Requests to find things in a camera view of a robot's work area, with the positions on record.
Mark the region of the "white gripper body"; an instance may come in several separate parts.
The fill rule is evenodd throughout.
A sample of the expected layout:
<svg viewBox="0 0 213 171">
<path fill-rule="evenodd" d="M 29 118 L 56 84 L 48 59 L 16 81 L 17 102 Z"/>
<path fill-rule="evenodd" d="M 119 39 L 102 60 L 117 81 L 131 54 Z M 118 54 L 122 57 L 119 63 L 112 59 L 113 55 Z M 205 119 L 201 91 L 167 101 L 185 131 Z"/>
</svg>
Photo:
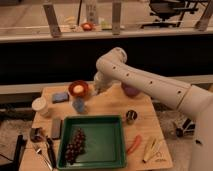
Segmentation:
<svg viewBox="0 0 213 171">
<path fill-rule="evenodd" d="M 94 89 L 96 94 L 107 91 L 112 86 L 112 79 L 101 72 L 97 72 L 94 76 Z"/>
</svg>

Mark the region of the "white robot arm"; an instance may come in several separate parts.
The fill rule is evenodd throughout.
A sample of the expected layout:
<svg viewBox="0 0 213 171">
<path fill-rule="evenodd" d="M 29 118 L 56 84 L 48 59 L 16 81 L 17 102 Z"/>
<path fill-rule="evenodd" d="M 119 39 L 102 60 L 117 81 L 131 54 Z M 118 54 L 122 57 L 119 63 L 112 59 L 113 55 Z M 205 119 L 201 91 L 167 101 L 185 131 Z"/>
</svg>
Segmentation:
<svg viewBox="0 0 213 171">
<path fill-rule="evenodd" d="M 121 81 L 176 109 L 195 122 L 188 171 L 213 171 L 213 93 L 195 85 L 126 65 L 127 54 L 115 47 L 96 61 L 94 88 L 106 91 Z"/>
</svg>

